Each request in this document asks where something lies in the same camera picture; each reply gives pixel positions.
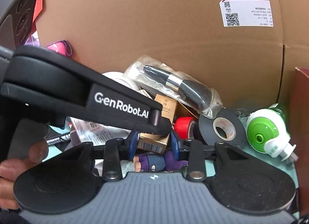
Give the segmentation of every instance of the red tape roll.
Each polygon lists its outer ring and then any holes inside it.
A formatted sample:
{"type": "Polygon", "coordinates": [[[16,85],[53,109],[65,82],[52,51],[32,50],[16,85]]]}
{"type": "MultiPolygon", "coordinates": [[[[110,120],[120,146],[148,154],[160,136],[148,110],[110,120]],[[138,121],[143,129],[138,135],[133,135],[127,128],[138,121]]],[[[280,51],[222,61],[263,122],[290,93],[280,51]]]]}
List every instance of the red tape roll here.
{"type": "Polygon", "coordinates": [[[181,117],[175,122],[174,129],[182,139],[194,139],[193,126],[195,124],[194,117],[181,117]]]}

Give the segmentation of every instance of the purple doll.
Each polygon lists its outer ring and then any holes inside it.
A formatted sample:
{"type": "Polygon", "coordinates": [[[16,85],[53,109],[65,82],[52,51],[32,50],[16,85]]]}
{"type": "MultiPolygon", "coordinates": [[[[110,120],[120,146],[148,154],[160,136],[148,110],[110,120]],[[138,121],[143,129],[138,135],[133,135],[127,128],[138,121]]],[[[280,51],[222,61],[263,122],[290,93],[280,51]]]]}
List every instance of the purple doll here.
{"type": "Polygon", "coordinates": [[[142,153],[133,159],[135,172],[176,171],[187,165],[188,161],[177,161],[172,150],[166,150],[163,156],[154,153],[142,153]]]}

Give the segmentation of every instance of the silver metal band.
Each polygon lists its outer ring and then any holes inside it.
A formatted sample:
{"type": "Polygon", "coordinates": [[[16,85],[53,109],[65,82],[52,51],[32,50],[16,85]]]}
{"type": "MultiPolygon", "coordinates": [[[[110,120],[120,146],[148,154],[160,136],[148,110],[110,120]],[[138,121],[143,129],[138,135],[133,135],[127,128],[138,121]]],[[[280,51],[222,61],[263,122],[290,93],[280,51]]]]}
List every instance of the silver metal band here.
{"type": "Polygon", "coordinates": [[[181,85],[183,79],[176,76],[175,74],[170,74],[168,79],[166,80],[166,86],[172,88],[175,91],[178,91],[179,86],[181,85]]]}

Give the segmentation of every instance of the white plastic package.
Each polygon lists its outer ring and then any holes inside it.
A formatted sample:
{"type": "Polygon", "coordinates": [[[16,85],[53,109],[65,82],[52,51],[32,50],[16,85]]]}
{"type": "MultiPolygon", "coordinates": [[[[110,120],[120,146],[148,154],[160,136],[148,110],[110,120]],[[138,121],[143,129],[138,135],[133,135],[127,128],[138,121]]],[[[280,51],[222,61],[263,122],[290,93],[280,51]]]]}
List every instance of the white plastic package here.
{"type": "Polygon", "coordinates": [[[150,86],[211,119],[223,106],[214,89],[145,55],[131,64],[123,76],[150,86]]]}

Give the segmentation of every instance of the gray ribbed plate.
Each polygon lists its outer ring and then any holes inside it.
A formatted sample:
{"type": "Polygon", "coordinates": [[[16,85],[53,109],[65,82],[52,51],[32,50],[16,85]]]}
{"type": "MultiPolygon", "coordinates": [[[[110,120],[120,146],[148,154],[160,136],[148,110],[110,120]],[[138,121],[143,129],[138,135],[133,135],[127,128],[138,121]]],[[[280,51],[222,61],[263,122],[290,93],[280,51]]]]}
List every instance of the gray ribbed plate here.
{"type": "Polygon", "coordinates": [[[281,211],[248,216],[218,203],[202,183],[181,173],[128,173],[108,182],[88,204],[60,215],[20,214],[32,224],[290,224],[295,218],[281,211]]]}

